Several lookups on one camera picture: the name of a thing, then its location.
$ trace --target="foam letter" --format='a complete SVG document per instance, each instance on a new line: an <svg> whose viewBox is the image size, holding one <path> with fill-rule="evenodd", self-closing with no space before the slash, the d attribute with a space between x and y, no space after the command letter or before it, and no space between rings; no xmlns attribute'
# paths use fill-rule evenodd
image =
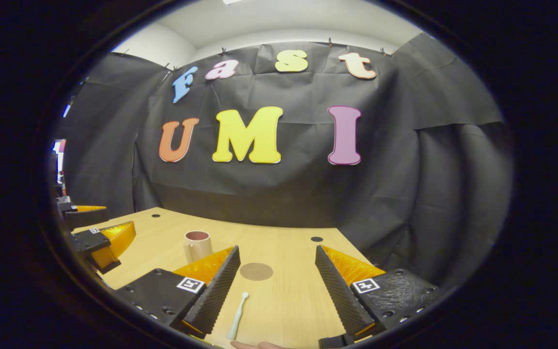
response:
<svg viewBox="0 0 558 349"><path fill-rule="evenodd" d="M369 58L361 57L358 53L352 52L339 56L340 61L346 61L346 66L350 74L357 78L372 79L376 77L373 70L365 70L363 63L371 63Z"/></svg>
<svg viewBox="0 0 558 349"><path fill-rule="evenodd" d="M171 141L175 129L178 128L178 122L171 121L163 125L163 134L161 136L161 143L159 144L159 156L163 161L176 162L186 155L188 145L191 143L193 127L197 125L197 122L199 122L197 117L192 117L182 122L182 126L184 127L182 131L182 140L180 141L180 146L176 150L171 150Z"/></svg>
<svg viewBox="0 0 558 349"><path fill-rule="evenodd" d="M212 155L216 162L230 162L230 142L238 161L242 161L248 149L253 144L253 151L248 159L254 163L277 163L281 161L281 154L277 152L277 121L283 115L279 107L264 107L255 113L247 127L238 111L222 111L217 114L219 139L217 151Z"/></svg>
<svg viewBox="0 0 558 349"><path fill-rule="evenodd" d="M218 62L217 64L215 64L214 69L208 71L208 74L206 74L206 79L214 80L216 78L225 79L231 77L236 73L237 66L237 60Z"/></svg>
<svg viewBox="0 0 558 349"><path fill-rule="evenodd" d="M308 66L305 57L307 53L301 49L286 49L277 55L275 68L278 71L303 71Z"/></svg>
<svg viewBox="0 0 558 349"><path fill-rule="evenodd" d="M328 112L335 119L335 146L328 154L328 162L333 165L356 165L361 162L357 153L357 119L361 117L358 109L347 106L332 106Z"/></svg>
<svg viewBox="0 0 558 349"><path fill-rule="evenodd" d="M180 98L184 97L188 93L189 88L187 85L190 85L193 82L193 73L197 71L197 67L194 66L193 68L186 71L186 73L182 74L181 77L177 78L172 86L175 89L175 98L173 98L173 102L176 103L180 101Z"/></svg>

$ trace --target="purple letter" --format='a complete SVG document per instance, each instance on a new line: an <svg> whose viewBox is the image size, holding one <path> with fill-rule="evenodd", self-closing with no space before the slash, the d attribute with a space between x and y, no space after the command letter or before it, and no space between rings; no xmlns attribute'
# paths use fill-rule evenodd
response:
<svg viewBox="0 0 558 349"><path fill-rule="evenodd" d="M328 112L335 119L335 146L328 154L328 162L333 165L356 165L361 162L357 153L357 119L361 117L358 109L347 106L332 106Z"/></svg>

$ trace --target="orange letter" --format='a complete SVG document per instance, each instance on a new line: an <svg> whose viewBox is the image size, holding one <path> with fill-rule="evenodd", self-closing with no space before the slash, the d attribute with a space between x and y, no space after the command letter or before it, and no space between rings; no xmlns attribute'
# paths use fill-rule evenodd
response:
<svg viewBox="0 0 558 349"><path fill-rule="evenodd" d="M175 129L178 128L179 122L171 121L163 125L163 134L161 137L161 144L159 145L159 156L163 161L176 162L186 155L188 145L191 143L193 127L197 125L197 122L199 122L197 117L192 117L182 122L184 131L182 131L180 146L176 150L171 150L171 140Z"/></svg>
<svg viewBox="0 0 558 349"><path fill-rule="evenodd" d="M346 61L346 66L350 74L357 78L372 79L376 77L376 72L373 70L366 70L363 63L371 63L369 58L361 57L356 52L347 53L339 56L340 61Z"/></svg>

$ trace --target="blue letter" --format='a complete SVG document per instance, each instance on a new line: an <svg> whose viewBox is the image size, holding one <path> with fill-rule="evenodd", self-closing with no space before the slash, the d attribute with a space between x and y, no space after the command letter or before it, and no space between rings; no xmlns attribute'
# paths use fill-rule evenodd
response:
<svg viewBox="0 0 558 349"><path fill-rule="evenodd" d="M187 85L190 85L193 82L193 73L197 71L197 67L194 66L193 68L186 71L186 73L182 74L181 77L177 78L172 86L175 86L175 98L173 98L173 102L176 103L180 101L180 98L184 97L188 93L189 88Z"/></svg>

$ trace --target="ceiling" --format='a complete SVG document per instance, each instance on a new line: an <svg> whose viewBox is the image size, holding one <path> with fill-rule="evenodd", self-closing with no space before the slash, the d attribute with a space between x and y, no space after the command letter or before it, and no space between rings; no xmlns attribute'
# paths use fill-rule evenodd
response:
<svg viewBox="0 0 558 349"><path fill-rule="evenodd" d="M201 48L261 31L319 29L378 38L396 46L421 33L406 20L365 0L199 0L159 23Z"/></svg>

